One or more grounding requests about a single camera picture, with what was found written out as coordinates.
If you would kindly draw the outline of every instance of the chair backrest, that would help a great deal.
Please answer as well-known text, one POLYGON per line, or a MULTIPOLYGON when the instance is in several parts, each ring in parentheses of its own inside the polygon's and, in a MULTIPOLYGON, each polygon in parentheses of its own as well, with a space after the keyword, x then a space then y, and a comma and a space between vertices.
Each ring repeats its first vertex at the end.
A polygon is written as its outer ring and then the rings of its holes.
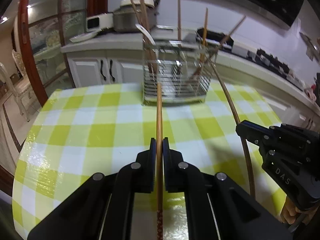
POLYGON ((1 62, 0 62, 0 74, 3 76, 4 81, 8 87, 8 90, 10 90, 14 94, 14 96, 18 97, 19 94, 16 91, 7 70, 5 69, 4 65, 1 62))
POLYGON ((16 52, 14 49, 12 50, 12 57, 13 57, 13 60, 14 62, 16 63, 17 65, 17 68, 19 69, 21 75, 24 77, 24 76, 27 76, 27 72, 26 72, 26 67, 23 63, 23 60, 22 60, 22 55, 18 52, 16 52))

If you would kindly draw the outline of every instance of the white plate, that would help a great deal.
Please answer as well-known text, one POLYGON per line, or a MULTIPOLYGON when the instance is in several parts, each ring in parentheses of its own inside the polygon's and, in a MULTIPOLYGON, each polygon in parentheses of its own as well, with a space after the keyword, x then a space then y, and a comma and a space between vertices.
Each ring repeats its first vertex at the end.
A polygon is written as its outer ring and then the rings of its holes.
POLYGON ((74 36, 74 37, 70 38, 70 41, 71 42, 87 41, 87 40, 92 39, 95 36, 97 36, 97 34, 99 32, 101 32, 101 31, 102 31, 101 29, 98 29, 98 30, 95 30, 95 31, 92 31, 92 32, 89 32, 89 33, 82 33, 80 35, 77 35, 77 36, 74 36))

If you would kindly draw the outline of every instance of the silver bolt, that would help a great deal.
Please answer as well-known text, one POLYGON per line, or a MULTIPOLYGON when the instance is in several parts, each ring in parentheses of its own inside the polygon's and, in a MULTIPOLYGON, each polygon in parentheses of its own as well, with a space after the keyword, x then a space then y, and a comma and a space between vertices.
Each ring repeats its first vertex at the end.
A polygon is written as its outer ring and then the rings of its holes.
POLYGON ((217 173, 216 176, 217 176, 218 180, 225 180, 227 178, 227 175, 225 173, 223 173, 223 172, 217 173))
POLYGON ((102 180, 103 179, 103 174, 100 173, 100 172, 97 172, 92 176, 92 178, 93 178, 93 180, 102 180))
POLYGON ((186 169, 186 168, 188 168, 188 163, 185 163, 185 162, 180 162, 180 163, 178 163, 178 167, 180 168, 180 169, 186 169))
POLYGON ((135 163, 131 163, 131 169, 133 169, 133 170, 137 170, 137 169, 140 169, 140 167, 141 167, 141 164, 140 163, 137 163, 137 162, 135 162, 135 163))

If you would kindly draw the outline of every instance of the checkered tablecloth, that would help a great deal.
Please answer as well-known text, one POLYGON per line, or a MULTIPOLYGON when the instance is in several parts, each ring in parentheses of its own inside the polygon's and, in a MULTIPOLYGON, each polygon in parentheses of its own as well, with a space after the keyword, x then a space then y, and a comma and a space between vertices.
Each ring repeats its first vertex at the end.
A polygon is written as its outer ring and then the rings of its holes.
MULTIPOLYGON (((270 106, 252 88, 227 85, 240 119, 279 125, 270 106)), ((93 173, 105 175, 135 161, 156 137, 156 106, 143 106, 140 84, 115 84, 55 91, 33 124, 13 184, 17 232, 30 230, 93 173)), ((205 103, 163 108, 163 136, 170 148, 202 172, 223 171, 249 192, 235 121, 220 85, 213 81, 205 103)), ((256 198, 278 215, 284 192, 261 169, 258 147, 249 143, 256 198)), ((156 237, 156 194, 136 194, 132 234, 156 237)), ((184 195, 164 192, 164 238, 187 239, 184 195)))

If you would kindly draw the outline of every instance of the tile floor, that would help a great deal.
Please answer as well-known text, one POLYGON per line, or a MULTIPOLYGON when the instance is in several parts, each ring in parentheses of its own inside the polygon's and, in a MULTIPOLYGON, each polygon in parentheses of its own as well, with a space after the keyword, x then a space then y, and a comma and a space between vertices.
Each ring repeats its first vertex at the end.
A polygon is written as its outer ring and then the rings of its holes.
MULTIPOLYGON (((2 122, 5 141, 14 165, 17 164, 24 140, 26 139, 31 126, 41 109, 39 101, 37 100, 33 92, 31 93, 31 98, 29 99, 28 96, 25 96, 22 99, 22 103, 29 113, 29 122, 27 122, 24 115, 20 115, 18 105, 14 101, 12 93, 9 92, 0 99, 0 119, 2 122)), ((0 156, 0 161, 1 158, 4 157, 6 159, 9 159, 7 155, 0 156)))

